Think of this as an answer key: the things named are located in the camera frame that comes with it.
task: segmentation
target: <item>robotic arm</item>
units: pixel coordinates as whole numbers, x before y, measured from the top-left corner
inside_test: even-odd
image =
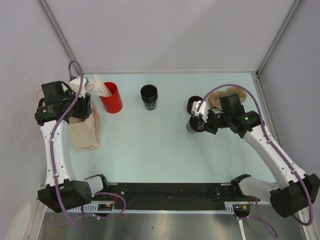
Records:
[[[80,82],[78,77],[73,78],[69,85],[63,81],[43,84],[41,87],[44,98],[39,101],[34,115],[43,135],[47,165],[45,188],[38,191],[38,199],[56,213],[62,212],[62,209],[58,202],[53,175],[50,151],[51,132],[58,119],[75,99],[75,91],[79,89]],[[75,105],[60,122],[54,135],[53,154],[57,169],[56,176],[61,199],[66,210],[89,204],[95,193],[108,189],[108,182],[102,174],[89,177],[85,181],[79,181],[71,165],[67,142],[69,118],[87,119],[92,113],[90,108],[91,96],[86,93],[84,85],[85,82]]]
[[[201,101],[193,102],[192,116],[186,125],[188,132],[194,134],[206,131],[215,135],[218,129],[230,128],[259,154],[276,180],[276,183],[272,183],[256,179],[248,174],[241,175],[231,181],[237,194],[254,196],[271,203],[274,210],[284,218],[308,206],[301,183],[275,148],[271,146],[272,141],[294,166],[294,171],[304,182],[311,202],[314,203],[320,187],[320,179],[315,174],[307,175],[303,169],[297,166],[274,141],[267,127],[265,130],[270,140],[265,138],[259,115],[255,111],[245,112],[238,94],[227,93],[220,96],[219,100],[222,108],[221,113],[209,110],[206,102],[203,102],[198,110]]]

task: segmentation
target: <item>paper bag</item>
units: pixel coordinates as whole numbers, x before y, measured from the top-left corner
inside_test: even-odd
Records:
[[[90,106],[92,113],[89,118],[69,118],[69,139],[81,153],[101,147],[100,115],[93,101]]]

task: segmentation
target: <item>white table surface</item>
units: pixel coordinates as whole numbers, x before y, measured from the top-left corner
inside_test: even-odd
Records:
[[[186,123],[189,97],[203,97],[214,87],[235,83],[258,99],[249,73],[104,74],[117,84],[123,108],[107,113],[92,94],[101,115],[101,149],[79,153],[70,144],[71,163],[79,180],[104,174],[111,183],[228,183],[242,174],[274,182],[258,154],[237,134],[219,129],[190,134]],[[147,110],[140,89],[158,89],[157,107]],[[250,97],[245,110],[255,110]]]

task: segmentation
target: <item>gray wall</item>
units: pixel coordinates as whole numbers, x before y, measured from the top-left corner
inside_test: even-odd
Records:
[[[294,0],[48,0],[86,73],[255,71]]]
[[[320,1],[305,0],[261,82],[280,142],[291,158],[320,176]],[[320,196],[315,203],[320,216]]]
[[[42,83],[68,80],[68,59],[36,0],[0,1],[0,239],[45,179],[34,118]]]

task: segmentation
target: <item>red cup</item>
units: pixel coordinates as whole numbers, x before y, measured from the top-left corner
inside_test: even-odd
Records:
[[[123,107],[118,87],[113,82],[105,82],[104,85],[112,93],[111,96],[100,96],[100,99],[103,103],[104,109],[110,114],[116,114],[120,112]]]

